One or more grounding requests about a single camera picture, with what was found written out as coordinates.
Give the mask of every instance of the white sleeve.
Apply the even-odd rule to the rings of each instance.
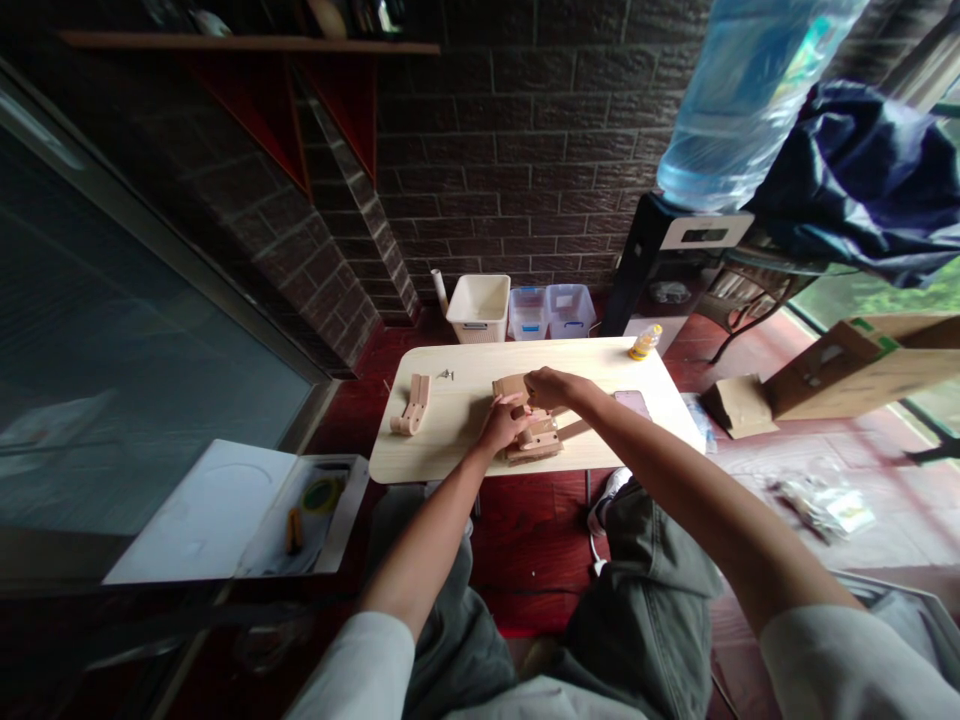
[[[347,620],[287,720],[380,720],[403,714],[416,647],[403,622],[363,612]]]
[[[764,628],[760,650],[785,718],[960,718],[960,695],[869,613],[789,610]]]

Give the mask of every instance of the wooden table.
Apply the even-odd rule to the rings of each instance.
[[[639,390],[654,422],[704,452],[704,439],[657,353],[643,362],[627,356],[634,338],[543,340],[540,342],[444,345],[415,348],[403,356],[370,458],[370,477],[383,484],[442,480],[480,433],[492,400],[491,383],[506,375],[544,365],[583,375],[608,393]],[[445,370],[452,377],[439,377]],[[390,418],[407,406],[410,376],[430,375],[433,389],[420,432],[413,437],[390,432]],[[564,426],[577,419],[564,413]],[[510,467],[498,458],[487,476],[586,470],[623,465],[591,431],[564,443],[556,457]]]

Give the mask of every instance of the hand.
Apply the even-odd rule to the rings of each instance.
[[[478,447],[496,454],[512,443],[519,433],[543,419],[526,413],[514,419],[511,413],[516,408],[522,408],[517,404],[521,397],[520,393],[514,393],[506,397],[497,395],[493,399],[493,405],[490,406],[490,412],[487,414],[483,430],[480,431],[480,437],[477,440]]]
[[[574,406],[597,389],[587,378],[571,373],[560,372],[553,368],[540,368],[523,376],[530,393],[529,403],[533,407],[553,410],[556,407]]]

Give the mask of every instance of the white box lid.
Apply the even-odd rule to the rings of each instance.
[[[214,440],[103,583],[233,577],[296,462],[290,453]]]

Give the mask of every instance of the gray pants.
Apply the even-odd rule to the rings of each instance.
[[[391,488],[377,505],[371,571],[423,500],[422,488]],[[636,482],[608,506],[606,529],[613,560],[580,599],[547,674],[636,707],[650,720],[703,717],[716,568]],[[464,539],[417,643],[405,718],[439,718],[517,684],[506,643],[467,584],[472,567]]]

